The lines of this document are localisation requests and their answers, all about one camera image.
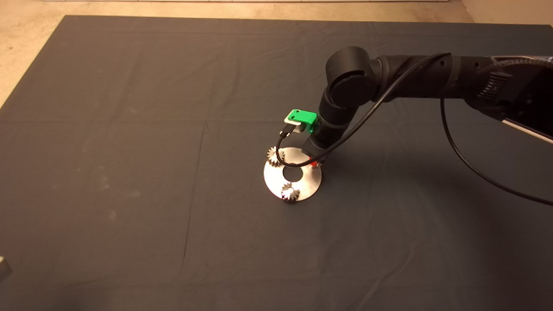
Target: gear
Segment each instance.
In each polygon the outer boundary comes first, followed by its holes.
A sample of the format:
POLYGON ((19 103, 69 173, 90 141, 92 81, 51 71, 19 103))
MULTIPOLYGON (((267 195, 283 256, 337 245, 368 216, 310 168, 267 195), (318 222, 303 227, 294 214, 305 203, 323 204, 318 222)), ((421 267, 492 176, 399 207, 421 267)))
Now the gear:
POLYGON ((292 183, 285 183, 282 186, 282 191, 280 192, 283 200, 285 201, 296 201, 300 196, 300 191, 294 189, 292 183))
MULTIPOLYGON (((280 153, 280 158, 282 160, 284 160, 284 150, 282 150, 282 148, 279 149, 279 153, 280 153)), ((269 162, 269 164, 271 166, 274 166, 274 167, 279 167, 279 166, 282 165, 282 164, 280 164, 280 162, 277 159, 277 148, 276 147, 273 147, 273 148, 271 148, 267 151, 267 162, 269 162)))

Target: circular metal plate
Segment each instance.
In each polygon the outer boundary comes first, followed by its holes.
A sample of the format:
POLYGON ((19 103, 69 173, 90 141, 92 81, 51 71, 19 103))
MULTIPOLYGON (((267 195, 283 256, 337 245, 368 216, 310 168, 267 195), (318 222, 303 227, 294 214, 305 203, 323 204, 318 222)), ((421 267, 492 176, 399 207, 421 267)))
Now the circular metal plate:
MULTIPOLYGON (((309 160, 309 157, 301 152, 300 148, 288 147, 281 148, 284 151, 286 162, 288 163, 300 163, 309 160)), ((321 185, 322 171, 320 166, 306 165, 301 167, 303 176, 296 182, 291 182, 292 187, 295 190, 300 191, 300 195, 296 201, 302 201, 312 196, 321 185)), ((267 188, 282 199, 281 191, 282 187, 286 183, 290 183, 284 178, 284 165, 273 167, 269 162, 265 162, 265 169, 263 170, 263 177, 265 178, 265 184, 267 188)))

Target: black cable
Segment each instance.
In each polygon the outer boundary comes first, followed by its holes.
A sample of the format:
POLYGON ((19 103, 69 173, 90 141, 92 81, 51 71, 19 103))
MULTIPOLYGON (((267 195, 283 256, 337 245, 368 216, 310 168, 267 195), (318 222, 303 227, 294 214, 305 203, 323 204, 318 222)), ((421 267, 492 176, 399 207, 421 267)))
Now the black cable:
MULTIPOLYGON (((352 137, 353 134, 355 134, 355 132, 357 132, 363 126, 363 124, 365 124, 365 122, 373 115, 373 113, 378 109, 378 107, 380 107, 380 105, 382 105, 382 103, 384 102, 386 97, 388 97, 388 95, 390 95, 390 93, 392 91, 394 91, 394 89, 399 84, 401 84, 409 75, 411 75, 413 73, 413 71, 417 70, 418 68, 420 68, 424 64, 429 63, 430 61, 432 61, 434 59, 437 59, 437 58, 440 58, 440 57, 445 56, 445 55, 451 55, 451 53, 436 53, 436 54, 427 56, 427 57, 419 60, 415 65, 413 65, 409 69, 407 69, 407 71, 405 71, 401 76, 399 76, 399 78, 397 80, 395 80, 394 83, 392 83, 392 85, 390 85, 388 87, 388 89, 382 94, 382 96, 373 104, 373 106, 369 109, 369 111, 367 111, 367 113, 365 113, 365 115, 361 118, 361 120, 359 120, 359 122, 357 122, 357 124, 355 124, 355 126, 353 126, 353 128, 351 130, 349 130, 346 134, 344 134, 344 136, 342 136, 342 138, 340 138, 337 142, 330 145, 330 147, 326 148, 325 151, 323 151, 321 154, 318 154, 317 156, 315 156, 315 157, 313 157, 313 158, 311 158, 307 161, 303 161, 301 163, 287 163, 287 162, 284 162, 284 160, 281 159, 280 154, 278 152, 276 152, 276 158, 278 159, 278 161, 282 165, 287 166, 287 167, 302 167, 302 166, 306 166, 308 164, 311 164, 313 162, 316 162, 316 161, 320 160, 321 158, 323 158, 327 154, 331 153, 334 149, 338 148, 341 144, 345 143, 346 140, 348 140, 350 137, 352 137)), ((282 140, 287 137, 287 135, 289 135, 289 133, 286 133, 284 131, 281 132, 280 138, 278 139, 278 142, 276 144, 276 149, 277 150, 280 149, 280 144, 282 143, 282 140)))
POLYGON ((475 172, 478 176, 482 177, 482 179, 484 179, 485 181, 491 183, 492 185, 496 186, 497 188, 499 188, 501 190, 505 190, 505 191, 507 191, 511 194, 517 195, 517 196, 519 196, 521 198, 524 198, 524 199, 528 199, 528 200, 531 200, 531 201, 534 201, 534 202, 538 202, 538 203, 542 203, 542 204, 545 204, 545 205, 553 206, 553 201, 548 201, 548 200, 545 200, 545 199, 537 198, 535 196, 532 196, 532 195, 529 195, 529 194, 522 193, 522 192, 516 191, 514 189, 511 189, 507 186, 504 186, 504 185, 498 183, 497 181, 491 179, 490 177, 487 177, 482 172, 480 172, 477 168, 475 168, 463 156, 461 151, 459 151, 459 148, 457 148, 457 145, 455 145, 455 142, 453 141, 453 138, 451 137, 449 127, 447 126, 446 107, 445 107, 445 100, 444 99, 440 99, 440 110, 441 110, 441 114, 442 114, 442 123, 444 124, 444 131, 446 132, 447 140, 449 141, 449 143, 451 145, 451 148, 453 148, 453 151, 455 151, 455 154, 459 157, 459 159, 461 159, 461 161, 463 161, 463 163, 466 166, 468 166, 469 169, 471 169, 473 172, 475 172))

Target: gray fabric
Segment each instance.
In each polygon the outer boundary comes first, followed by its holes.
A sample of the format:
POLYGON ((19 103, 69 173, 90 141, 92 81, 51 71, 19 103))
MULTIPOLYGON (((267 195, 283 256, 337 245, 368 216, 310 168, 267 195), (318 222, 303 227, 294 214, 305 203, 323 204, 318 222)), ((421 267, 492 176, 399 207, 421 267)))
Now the gray fabric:
MULTIPOLYGON (((553 55, 552 39, 538 25, 66 17, 0 110, 14 270, 0 309, 550 309, 553 209, 470 172, 436 100, 384 105, 301 204, 266 189, 263 164, 290 109, 316 111, 341 47, 553 55)), ((447 109, 477 167, 553 199, 551 145, 447 109)))

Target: floor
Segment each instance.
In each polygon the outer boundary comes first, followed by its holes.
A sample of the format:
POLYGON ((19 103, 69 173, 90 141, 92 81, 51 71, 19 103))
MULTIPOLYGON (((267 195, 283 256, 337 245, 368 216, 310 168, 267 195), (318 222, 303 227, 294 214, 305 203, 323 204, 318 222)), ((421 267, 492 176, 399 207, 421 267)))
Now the floor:
POLYGON ((473 19, 460 0, 426 3, 175 3, 0 0, 0 107, 67 14, 196 18, 458 22, 473 19))

